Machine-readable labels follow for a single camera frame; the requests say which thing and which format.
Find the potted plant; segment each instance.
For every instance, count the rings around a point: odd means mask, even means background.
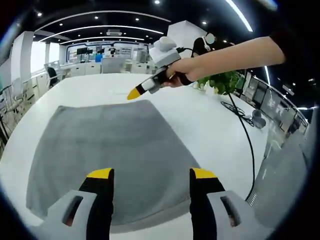
[[[228,71],[203,77],[198,79],[197,83],[200,90],[203,90],[204,86],[208,83],[216,94],[227,95],[228,93],[233,93],[235,91],[236,85],[241,79],[242,76],[237,71]]]

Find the white table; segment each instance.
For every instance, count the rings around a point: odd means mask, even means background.
[[[127,103],[128,92],[147,74],[110,73],[66,78],[43,95],[25,114],[13,131],[0,161],[0,181],[9,199],[27,225],[41,219],[26,208],[28,176],[34,153],[49,119],[59,105],[71,107]],[[214,172],[226,190],[245,198],[252,184],[252,157],[238,117],[220,104],[228,96],[208,96],[190,86],[163,88],[145,93],[204,169]],[[253,108],[233,96],[246,114]],[[263,160],[268,128],[245,123],[254,149],[256,173]],[[190,214],[164,224],[135,232],[112,234],[122,239],[192,239]]]

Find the office desk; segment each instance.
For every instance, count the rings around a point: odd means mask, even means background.
[[[34,153],[49,119],[59,105],[71,107],[127,103],[128,92],[147,74],[110,73],[66,78],[43,95],[13,131],[0,161],[0,181],[9,199],[28,225],[41,219],[26,208],[28,176]],[[233,96],[247,114],[253,108]],[[213,171],[227,190],[242,198],[252,184],[252,157],[238,117],[220,104],[228,97],[208,96],[190,86],[163,88],[137,100],[148,99],[160,111],[202,168]],[[268,126],[262,130],[244,123],[254,149],[256,173],[263,160]],[[135,232],[112,234],[111,240],[192,239],[189,214]]]

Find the gray cloth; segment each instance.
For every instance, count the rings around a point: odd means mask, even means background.
[[[166,218],[165,210],[180,208],[179,215],[189,210],[191,167],[199,165],[148,100],[59,106],[34,154],[26,206],[44,218],[59,198],[79,189],[87,174],[114,168],[112,225],[157,215],[167,221],[173,217]]]

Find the ceiling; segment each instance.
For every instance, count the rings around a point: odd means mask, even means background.
[[[46,37],[43,36],[41,31],[57,34],[90,26],[130,26],[148,30],[127,27],[95,27],[62,33],[45,41],[63,44],[70,40],[105,37],[108,29],[120,29],[122,37],[143,39],[137,41],[149,44],[162,36],[166,36],[169,25],[187,20],[213,33],[220,42],[226,40],[228,43],[238,44],[269,35],[276,29],[279,22],[283,21],[274,10],[270,10],[261,4],[261,2],[273,2],[272,0],[232,1],[245,16],[253,32],[247,30],[239,16],[227,3],[229,0],[159,0],[159,4],[155,4],[155,0],[34,0],[23,22],[23,29],[28,31],[40,29],[40,31],[35,32],[34,40],[41,41]],[[101,40],[101,38],[91,39],[90,41],[96,40]],[[75,41],[75,43],[86,41],[88,40]],[[251,70],[258,78],[267,81],[263,67]],[[303,100],[304,102],[301,101],[301,94],[303,95],[305,91],[301,86],[308,85],[308,79],[310,79],[304,69],[293,71],[286,65],[272,66],[269,67],[269,74],[271,85],[282,93],[286,93],[282,88],[283,84],[291,86],[295,96],[288,97],[292,98],[297,105],[309,101],[306,99]]]

